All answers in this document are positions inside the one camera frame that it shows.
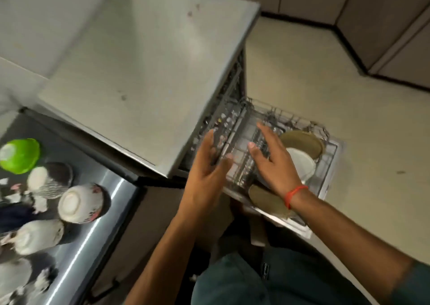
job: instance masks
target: left hand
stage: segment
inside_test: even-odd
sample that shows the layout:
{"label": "left hand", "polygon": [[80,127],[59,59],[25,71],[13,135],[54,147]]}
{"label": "left hand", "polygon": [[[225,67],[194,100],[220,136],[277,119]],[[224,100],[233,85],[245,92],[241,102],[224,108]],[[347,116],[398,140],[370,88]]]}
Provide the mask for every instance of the left hand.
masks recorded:
{"label": "left hand", "polygon": [[233,165],[232,155],[223,158],[212,171],[211,160],[215,153],[214,134],[210,130],[200,145],[188,175],[184,195],[179,205],[179,213],[202,219],[218,204],[226,175]]}

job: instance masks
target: stainless steel countertop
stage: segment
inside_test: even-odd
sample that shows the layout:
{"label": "stainless steel countertop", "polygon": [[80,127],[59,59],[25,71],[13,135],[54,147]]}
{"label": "stainless steel countertop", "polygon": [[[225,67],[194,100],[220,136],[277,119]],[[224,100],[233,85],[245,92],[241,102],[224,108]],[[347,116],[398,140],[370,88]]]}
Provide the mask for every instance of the stainless steel countertop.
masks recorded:
{"label": "stainless steel countertop", "polygon": [[[15,119],[0,144],[19,138],[34,138],[40,142],[39,163],[66,162],[75,173],[73,185],[94,182],[103,186],[110,197],[110,206],[102,217],[84,225],[67,224],[59,245],[28,257],[34,274],[47,265],[54,265],[58,271],[49,289],[30,304],[76,304],[82,301],[83,293],[130,212],[137,188],[25,114]],[[23,182],[27,175],[13,175],[0,169],[0,177],[10,177],[10,183]]]}
{"label": "stainless steel countertop", "polygon": [[169,177],[258,12],[246,0],[107,0],[40,102]]}

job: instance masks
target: white plate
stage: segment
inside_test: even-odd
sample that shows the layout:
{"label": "white plate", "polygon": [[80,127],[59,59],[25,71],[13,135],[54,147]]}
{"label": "white plate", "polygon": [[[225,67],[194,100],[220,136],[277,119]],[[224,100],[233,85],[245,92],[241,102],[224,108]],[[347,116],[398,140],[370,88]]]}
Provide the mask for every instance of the white plate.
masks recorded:
{"label": "white plate", "polygon": [[287,151],[293,160],[301,182],[305,183],[315,173],[315,161],[302,150],[287,148]]}

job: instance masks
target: beige plate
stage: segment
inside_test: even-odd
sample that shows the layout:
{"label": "beige plate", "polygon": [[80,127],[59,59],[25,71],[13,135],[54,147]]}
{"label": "beige plate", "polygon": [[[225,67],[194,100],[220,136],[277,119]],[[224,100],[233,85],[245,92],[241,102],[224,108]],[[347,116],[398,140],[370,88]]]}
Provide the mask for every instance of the beige plate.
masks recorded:
{"label": "beige plate", "polygon": [[255,206],[268,214],[283,219],[288,219],[290,216],[290,210],[287,209],[284,201],[279,196],[257,185],[251,185],[249,188],[249,197]]}
{"label": "beige plate", "polygon": [[309,132],[289,131],[283,133],[279,138],[286,148],[302,150],[314,160],[325,151],[324,143]]}

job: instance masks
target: white countertop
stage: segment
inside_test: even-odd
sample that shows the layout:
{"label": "white countertop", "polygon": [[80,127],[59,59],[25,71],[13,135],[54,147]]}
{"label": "white countertop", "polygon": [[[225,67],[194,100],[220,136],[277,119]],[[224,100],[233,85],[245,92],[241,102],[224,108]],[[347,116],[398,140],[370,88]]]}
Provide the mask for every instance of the white countertop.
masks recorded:
{"label": "white countertop", "polygon": [[168,176],[258,11],[245,0],[107,0],[41,103]]}

